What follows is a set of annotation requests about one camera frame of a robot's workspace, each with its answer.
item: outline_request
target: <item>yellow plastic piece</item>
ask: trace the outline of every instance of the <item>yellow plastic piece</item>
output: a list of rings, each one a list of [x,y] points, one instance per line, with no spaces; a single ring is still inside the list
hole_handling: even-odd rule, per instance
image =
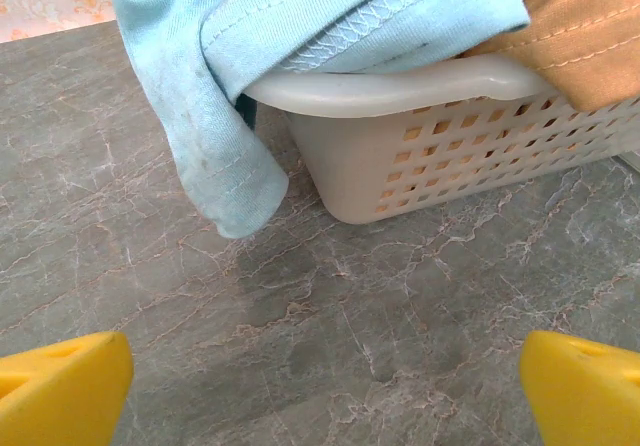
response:
[[[520,378],[546,446],[640,445],[640,354],[536,331]]]
[[[121,333],[0,358],[0,445],[107,446],[132,377]]]

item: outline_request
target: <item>white plastic basket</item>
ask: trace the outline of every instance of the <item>white plastic basket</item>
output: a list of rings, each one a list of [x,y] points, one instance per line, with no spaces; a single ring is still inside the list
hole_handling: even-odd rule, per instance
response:
[[[347,223],[640,147],[640,97],[578,113],[498,55],[395,75],[274,73],[246,92],[290,113],[325,206]]]

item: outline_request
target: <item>tan fabric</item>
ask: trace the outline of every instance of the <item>tan fabric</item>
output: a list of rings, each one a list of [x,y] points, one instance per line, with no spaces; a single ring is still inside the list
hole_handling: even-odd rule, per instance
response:
[[[525,0],[530,27],[467,55],[500,52],[564,92],[580,111],[640,96],[640,0]]]

